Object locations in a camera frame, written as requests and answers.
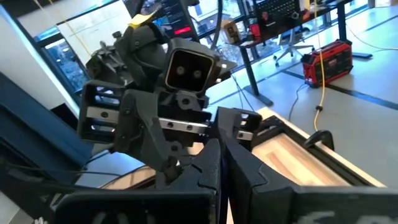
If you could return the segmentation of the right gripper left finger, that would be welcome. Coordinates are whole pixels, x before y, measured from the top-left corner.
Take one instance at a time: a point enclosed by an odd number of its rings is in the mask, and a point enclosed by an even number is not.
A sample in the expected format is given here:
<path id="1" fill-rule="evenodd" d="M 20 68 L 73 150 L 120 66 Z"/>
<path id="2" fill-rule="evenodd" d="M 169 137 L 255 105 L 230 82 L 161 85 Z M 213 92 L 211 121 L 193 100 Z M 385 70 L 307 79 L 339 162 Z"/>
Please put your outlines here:
<path id="1" fill-rule="evenodd" d="M 56 224 L 216 224 L 220 219 L 221 149 L 210 139 L 164 189 L 96 189 L 72 194 L 56 209 Z"/>

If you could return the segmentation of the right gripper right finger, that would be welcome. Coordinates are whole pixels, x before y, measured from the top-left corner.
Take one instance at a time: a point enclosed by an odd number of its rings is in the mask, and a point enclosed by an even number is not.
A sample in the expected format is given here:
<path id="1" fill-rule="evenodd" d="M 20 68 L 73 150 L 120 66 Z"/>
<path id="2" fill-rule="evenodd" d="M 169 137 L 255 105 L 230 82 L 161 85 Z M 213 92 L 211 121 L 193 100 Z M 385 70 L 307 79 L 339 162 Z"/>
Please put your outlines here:
<path id="1" fill-rule="evenodd" d="M 397 223 L 397 191 L 298 185 L 225 137 L 235 223 Z"/>

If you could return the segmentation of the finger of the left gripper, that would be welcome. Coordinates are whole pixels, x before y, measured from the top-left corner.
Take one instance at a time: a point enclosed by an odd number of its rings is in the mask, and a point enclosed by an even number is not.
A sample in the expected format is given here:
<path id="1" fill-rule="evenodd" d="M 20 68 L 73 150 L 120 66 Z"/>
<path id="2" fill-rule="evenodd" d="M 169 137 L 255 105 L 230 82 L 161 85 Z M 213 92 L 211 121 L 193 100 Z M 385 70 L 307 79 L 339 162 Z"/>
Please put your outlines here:
<path id="1" fill-rule="evenodd" d="M 219 107 L 217 109 L 215 134 L 222 146 L 226 145 L 226 140 L 228 138 L 233 140 L 237 139 L 241 121 L 240 110 L 224 107 Z"/>
<path id="2" fill-rule="evenodd" d="M 158 117 L 158 96 L 126 90 L 119 111 L 119 151 L 140 160 L 173 182 L 181 173 Z"/>

